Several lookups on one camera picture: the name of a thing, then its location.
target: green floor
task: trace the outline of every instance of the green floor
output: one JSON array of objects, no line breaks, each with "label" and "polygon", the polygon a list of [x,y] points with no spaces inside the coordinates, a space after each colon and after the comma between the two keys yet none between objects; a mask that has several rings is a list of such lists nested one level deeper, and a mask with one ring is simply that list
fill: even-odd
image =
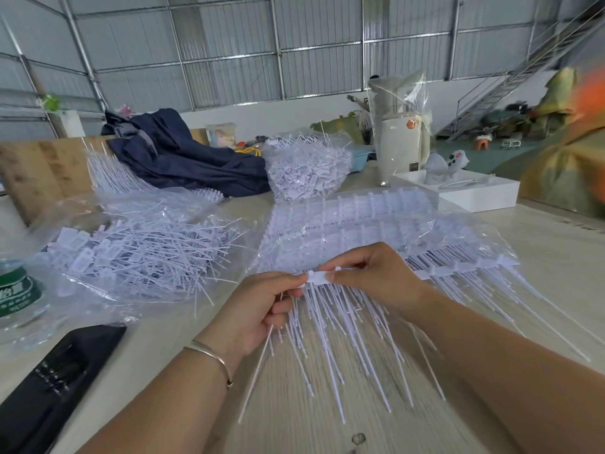
[{"label": "green floor", "polygon": [[466,157],[470,160],[467,170],[490,174],[496,167],[510,158],[518,156],[530,149],[534,149],[540,144],[539,140],[522,140],[518,149],[504,149],[500,147],[501,140],[493,140],[489,143],[489,149],[486,151],[473,150],[472,140],[462,140],[460,142],[446,142],[445,140],[433,141],[431,148],[436,149],[444,158],[458,149],[466,152]]}]

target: black phone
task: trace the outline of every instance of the black phone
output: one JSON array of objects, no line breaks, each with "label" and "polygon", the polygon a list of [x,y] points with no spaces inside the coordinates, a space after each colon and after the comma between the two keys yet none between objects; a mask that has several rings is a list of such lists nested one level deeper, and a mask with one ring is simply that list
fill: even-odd
[{"label": "black phone", "polygon": [[118,324],[67,333],[0,405],[0,453],[48,453],[125,332]]}]

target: staircase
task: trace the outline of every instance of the staircase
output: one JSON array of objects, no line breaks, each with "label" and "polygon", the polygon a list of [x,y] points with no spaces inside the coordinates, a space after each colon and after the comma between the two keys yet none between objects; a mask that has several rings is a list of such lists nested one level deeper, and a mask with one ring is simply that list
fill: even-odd
[{"label": "staircase", "polygon": [[[449,140],[455,140],[462,135],[466,130],[475,127],[481,118],[490,112],[496,104],[504,97],[509,95],[513,90],[527,81],[531,76],[545,69],[551,68],[556,61],[565,53],[573,49],[580,41],[591,35],[605,24],[605,6],[599,9],[585,11],[575,19],[571,20],[568,25],[560,32],[555,33],[543,42],[534,52],[526,56],[527,47],[519,51],[517,55],[523,54],[523,59],[508,70],[501,71],[500,69],[493,72],[490,76],[481,81],[473,89],[469,90],[460,100],[458,100],[458,108],[456,109],[456,118],[444,127],[437,135],[448,137]],[[546,32],[552,32],[556,29],[559,21],[554,23]],[[533,43],[540,40],[546,32],[537,37]],[[504,75],[505,78],[501,83],[494,88],[488,90],[480,96],[474,96],[474,100],[468,97],[473,91],[481,85],[486,86],[487,81],[494,76]]]}]

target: hand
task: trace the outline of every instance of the hand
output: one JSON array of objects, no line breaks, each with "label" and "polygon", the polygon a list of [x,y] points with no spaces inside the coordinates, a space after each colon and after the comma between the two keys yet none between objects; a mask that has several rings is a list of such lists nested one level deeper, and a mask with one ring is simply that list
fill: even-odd
[{"label": "hand", "polygon": [[233,375],[241,359],[267,338],[271,325],[284,326],[292,297],[303,295],[298,287],[306,281],[306,274],[286,272],[246,277],[196,340],[219,354]]},{"label": "hand", "polygon": [[[355,267],[360,271],[334,271],[337,266]],[[394,307],[404,316],[432,290],[384,242],[349,250],[318,267],[318,271],[332,271],[326,275],[330,282],[363,290],[380,304]]]}]

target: bangle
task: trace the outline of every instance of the bangle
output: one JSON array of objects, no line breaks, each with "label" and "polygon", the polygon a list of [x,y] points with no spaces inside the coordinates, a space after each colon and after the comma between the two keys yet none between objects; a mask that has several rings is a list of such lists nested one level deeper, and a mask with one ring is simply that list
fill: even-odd
[{"label": "bangle", "polygon": [[225,374],[225,377],[227,378],[227,388],[229,389],[232,385],[233,385],[233,380],[231,379],[231,375],[229,374],[229,369],[227,368],[227,365],[225,364],[224,360],[222,358],[220,358],[215,351],[213,351],[211,348],[209,348],[206,344],[202,344],[199,341],[192,341],[189,344],[187,344],[184,349],[190,349],[192,351],[196,351],[196,352],[201,352],[201,353],[205,353],[206,355],[212,357],[213,359],[215,359],[216,361],[218,361],[223,368],[223,373]]}]

